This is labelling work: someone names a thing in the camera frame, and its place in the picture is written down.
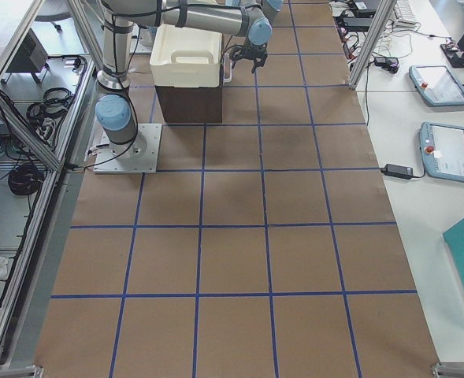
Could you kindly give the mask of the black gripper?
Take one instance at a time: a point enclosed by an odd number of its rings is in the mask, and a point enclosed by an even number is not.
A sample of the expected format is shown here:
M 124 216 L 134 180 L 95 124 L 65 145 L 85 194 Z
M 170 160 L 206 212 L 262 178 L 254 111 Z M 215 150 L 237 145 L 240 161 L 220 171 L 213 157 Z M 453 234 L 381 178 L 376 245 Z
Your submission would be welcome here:
M 244 46 L 233 46 L 229 53 L 229 58 L 232 63 L 232 67 L 236 66 L 238 61 L 243 59 L 251 58 L 253 62 L 251 72 L 255 73 L 258 68 L 265 65 L 267 59 L 267 44 L 255 45 L 246 43 Z

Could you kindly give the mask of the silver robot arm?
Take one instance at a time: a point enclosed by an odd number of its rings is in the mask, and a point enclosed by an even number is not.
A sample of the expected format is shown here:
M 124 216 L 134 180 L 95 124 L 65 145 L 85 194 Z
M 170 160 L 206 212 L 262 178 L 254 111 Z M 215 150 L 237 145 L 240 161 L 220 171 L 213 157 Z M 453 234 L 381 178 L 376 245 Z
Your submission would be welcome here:
M 145 148 L 128 92 L 129 49 L 135 26 L 154 29 L 150 67 L 156 87 L 215 88 L 221 84 L 221 38 L 243 38 L 231 59 L 262 67 L 281 1 L 103 1 L 104 46 L 95 116 L 113 156 Z

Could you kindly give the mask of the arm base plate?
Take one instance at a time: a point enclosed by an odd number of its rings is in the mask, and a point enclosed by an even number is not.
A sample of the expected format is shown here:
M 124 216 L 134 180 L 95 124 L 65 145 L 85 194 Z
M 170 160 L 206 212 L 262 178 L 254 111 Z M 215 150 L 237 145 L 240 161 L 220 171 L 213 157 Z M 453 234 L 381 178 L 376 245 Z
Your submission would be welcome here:
M 130 146 L 111 144 L 105 132 L 94 151 L 95 163 L 91 167 L 98 174 L 156 173 L 162 124 L 141 123 L 135 142 Z

